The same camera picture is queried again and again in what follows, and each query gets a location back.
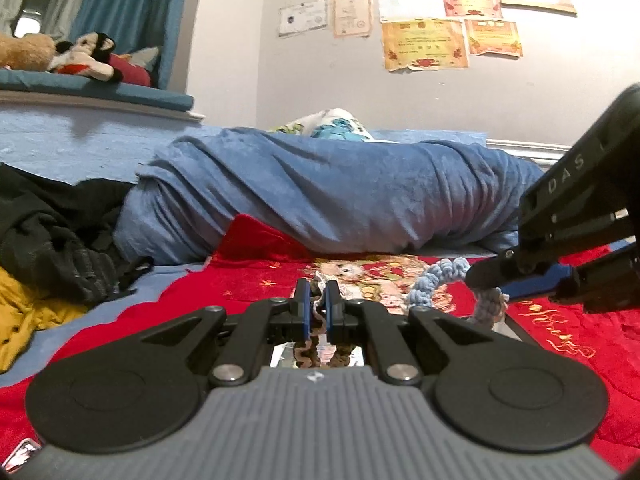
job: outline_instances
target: teddy bear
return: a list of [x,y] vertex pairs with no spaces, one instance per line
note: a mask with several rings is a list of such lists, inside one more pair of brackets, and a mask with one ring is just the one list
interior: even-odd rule
[[56,44],[46,34],[13,38],[0,33],[0,68],[46,72],[56,53]]
[[113,53],[115,42],[103,32],[90,32],[76,40],[57,45],[58,55],[49,65],[51,72],[81,75],[105,82],[151,86],[151,75],[126,57]]

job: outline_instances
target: white wall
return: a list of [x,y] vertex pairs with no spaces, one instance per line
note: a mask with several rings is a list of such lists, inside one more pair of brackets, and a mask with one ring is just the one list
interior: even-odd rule
[[262,4],[198,1],[186,92],[207,124],[255,126]]
[[504,9],[518,24],[524,58],[473,57],[467,70],[418,73],[385,71],[375,0],[370,38],[335,40],[331,27],[279,38],[278,10],[306,1],[264,0],[258,127],[341,107],[369,128],[475,130],[571,144],[640,81],[640,0],[574,0],[578,18]]

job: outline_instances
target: blue curtain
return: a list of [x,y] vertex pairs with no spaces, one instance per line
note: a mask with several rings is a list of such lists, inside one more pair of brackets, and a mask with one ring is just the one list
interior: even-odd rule
[[104,32],[123,54],[162,46],[158,86],[166,88],[178,43],[184,0],[82,0],[69,33],[74,41],[88,32]]

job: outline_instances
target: yellow clothing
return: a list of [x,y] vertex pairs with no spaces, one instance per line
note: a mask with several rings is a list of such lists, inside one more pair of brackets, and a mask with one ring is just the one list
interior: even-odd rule
[[46,298],[0,267],[0,373],[27,348],[34,331],[65,324],[85,313],[85,306]]

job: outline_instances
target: metal pivot screw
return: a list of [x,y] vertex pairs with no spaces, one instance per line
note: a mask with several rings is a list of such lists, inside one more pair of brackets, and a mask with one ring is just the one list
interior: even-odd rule
[[387,368],[386,374],[398,381],[410,381],[418,375],[418,368],[413,365],[398,363]]
[[219,381],[233,382],[244,375],[244,370],[238,365],[219,365],[213,368],[213,376]]
[[320,372],[313,372],[312,374],[307,374],[306,378],[309,379],[313,384],[316,384],[324,379],[324,374]]

